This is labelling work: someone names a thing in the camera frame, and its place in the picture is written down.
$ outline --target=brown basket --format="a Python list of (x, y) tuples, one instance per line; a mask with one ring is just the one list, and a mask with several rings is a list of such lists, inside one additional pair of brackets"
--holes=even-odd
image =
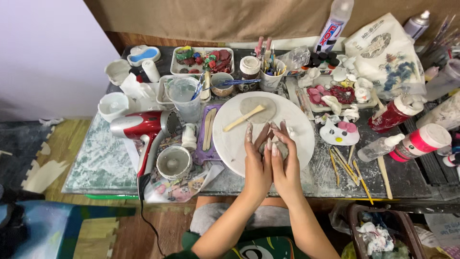
[(386, 209), (375, 209), (370, 208), (362, 205), (357, 204), (350, 204), (347, 208), (347, 217), (348, 217), (348, 225), (350, 226), (351, 230), (351, 239), (353, 240), (353, 246), (355, 247), (356, 251), (356, 258), (357, 259), (368, 259), (369, 256), (367, 255), (367, 247), (362, 240), (362, 237), (359, 236), (360, 232), (356, 230), (356, 227), (360, 227), (358, 222), (358, 213), (359, 212), (390, 212), (392, 213), (401, 228), (402, 238), (401, 241), (406, 244), (412, 256), (416, 259), (426, 259), (425, 253), (422, 249), (422, 244), (420, 243), (420, 239), (417, 236), (417, 233), (414, 229), (414, 224), (410, 219), (409, 215), (405, 212), (398, 212)]

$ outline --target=hair dryer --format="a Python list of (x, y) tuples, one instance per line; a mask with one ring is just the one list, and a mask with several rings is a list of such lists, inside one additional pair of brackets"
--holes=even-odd
[(140, 177), (145, 172), (150, 173), (161, 141), (176, 132), (178, 125), (177, 115), (172, 111), (146, 111), (114, 119), (110, 123), (110, 131), (116, 137), (144, 142), (138, 166)]

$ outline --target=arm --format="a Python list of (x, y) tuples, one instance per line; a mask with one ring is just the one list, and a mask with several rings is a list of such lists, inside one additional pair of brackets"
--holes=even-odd
[(271, 151), (265, 146), (264, 161), (258, 152), (259, 146), (267, 139), (267, 124), (259, 137), (252, 143), (253, 126), (248, 124), (244, 147), (246, 150), (246, 177), (243, 191), (230, 208), (193, 245), (200, 259), (219, 258), (236, 245), (247, 221), (259, 207), (272, 183)]
[(272, 123), (271, 128), (275, 136), (287, 145), (289, 155), (284, 165), (278, 148), (273, 145), (271, 153), (273, 182), (289, 209), (295, 244), (312, 259), (339, 259), (340, 256), (324, 234), (304, 197), (300, 185), (299, 159), (295, 142), (288, 137), (285, 122), (280, 126), (281, 129)]

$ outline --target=pencil cup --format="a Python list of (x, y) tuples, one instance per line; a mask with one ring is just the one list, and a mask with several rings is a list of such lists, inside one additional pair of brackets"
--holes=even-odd
[[(276, 59), (275, 65), (276, 65), (276, 71), (278, 71), (279, 69), (281, 73), (281, 71), (283, 71), (284, 69), (284, 63)], [(262, 91), (265, 91), (265, 92), (275, 91), (276, 88), (278, 88), (278, 84), (281, 81), (281, 77), (283, 76), (283, 74), (279, 76), (269, 76), (265, 74), (263, 71), (260, 71), (259, 74), (260, 74), (260, 83), (259, 83), (260, 89), (262, 89)]]

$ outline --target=green shirt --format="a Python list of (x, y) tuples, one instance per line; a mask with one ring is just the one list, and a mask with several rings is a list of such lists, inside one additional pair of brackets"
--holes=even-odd
[[(166, 259), (199, 259), (191, 251), (192, 246), (200, 238), (196, 233), (185, 232), (182, 236), (183, 251), (166, 256)], [(295, 246), (291, 227), (268, 227), (244, 231), (238, 243), (223, 259), (309, 259)]]

